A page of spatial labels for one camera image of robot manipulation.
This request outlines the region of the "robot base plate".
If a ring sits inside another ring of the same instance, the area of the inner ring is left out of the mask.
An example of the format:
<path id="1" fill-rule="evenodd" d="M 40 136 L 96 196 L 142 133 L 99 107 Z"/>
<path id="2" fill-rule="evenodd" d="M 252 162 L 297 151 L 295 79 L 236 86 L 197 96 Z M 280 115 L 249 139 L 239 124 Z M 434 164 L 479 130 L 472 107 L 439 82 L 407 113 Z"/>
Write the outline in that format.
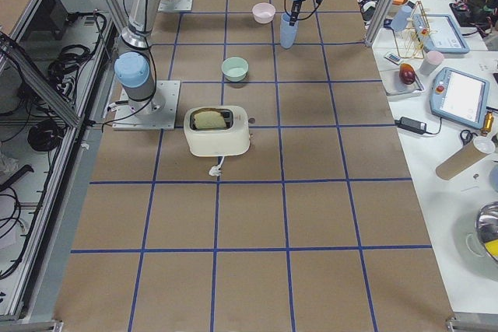
<path id="1" fill-rule="evenodd" d="M 137 114 L 135 112 L 141 106 L 139 103 L 129 101 L 127 93 L 122 89 L 120 100 L 124 100 L 125 104 L 117 107 L 115 121 L 112 123 L 113 129 L 117 131 L 173 130 L 180 88 L 179 80 L 159 80 L 152 101 Z"/>

